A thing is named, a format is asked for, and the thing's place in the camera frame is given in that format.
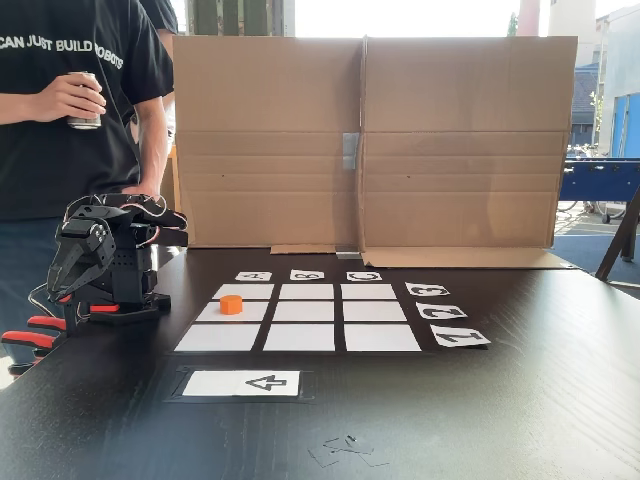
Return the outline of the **person's right hand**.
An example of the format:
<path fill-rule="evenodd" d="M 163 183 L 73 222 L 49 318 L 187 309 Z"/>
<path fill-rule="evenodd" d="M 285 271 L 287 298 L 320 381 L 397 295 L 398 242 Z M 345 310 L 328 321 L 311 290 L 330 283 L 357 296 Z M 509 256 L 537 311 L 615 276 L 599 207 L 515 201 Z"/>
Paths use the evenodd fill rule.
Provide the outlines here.
<path fill-rule="evenodd" d="M 102 87 L 89 73 L 56 77 L 33 98 L 33 119 L 51 122 L 63 117 L 97 119 L 106 112 Z"/>

